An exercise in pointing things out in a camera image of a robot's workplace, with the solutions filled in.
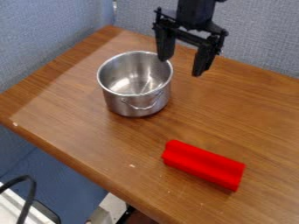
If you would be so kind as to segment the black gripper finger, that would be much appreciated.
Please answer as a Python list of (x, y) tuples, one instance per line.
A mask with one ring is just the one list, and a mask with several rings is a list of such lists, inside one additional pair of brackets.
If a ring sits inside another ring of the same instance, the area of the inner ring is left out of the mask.
[(210, 44), (197, 45), (197, 51), (194, 53), (192, 72), (190, 72), (192, 76), (194, 77), (201, 76), (201, 74), (209, 69), (214, 56), (216, 56), (214, 45)]
[(160, 25), (153, 30), (157, 58), (160, 61), (166, 61), (173, 56), (174, 33), (170, 29), (162, 28)]

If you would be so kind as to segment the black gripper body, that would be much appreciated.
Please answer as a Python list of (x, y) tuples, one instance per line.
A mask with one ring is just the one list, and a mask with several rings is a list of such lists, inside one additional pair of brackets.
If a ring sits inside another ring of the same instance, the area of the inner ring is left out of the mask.
[(226, 0), (178, 0), (174, 10), (157, 7), (154, 12), (153, 29), (157, 25), (174, 33), (174, 40), (197, 46), (202, 43), (221, 48), (228, 31), (213, 21), (216, 3)]

